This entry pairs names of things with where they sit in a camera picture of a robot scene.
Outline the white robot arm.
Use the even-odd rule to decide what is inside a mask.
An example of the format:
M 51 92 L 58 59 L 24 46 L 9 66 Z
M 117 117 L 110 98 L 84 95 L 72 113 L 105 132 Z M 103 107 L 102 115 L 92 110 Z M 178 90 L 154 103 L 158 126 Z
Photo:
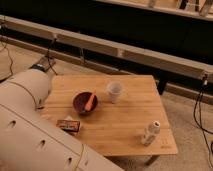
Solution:
M 123 171 L 39 115 L 50 92 L 37 69 L 0 84 L 0 161 L 9 171 Z

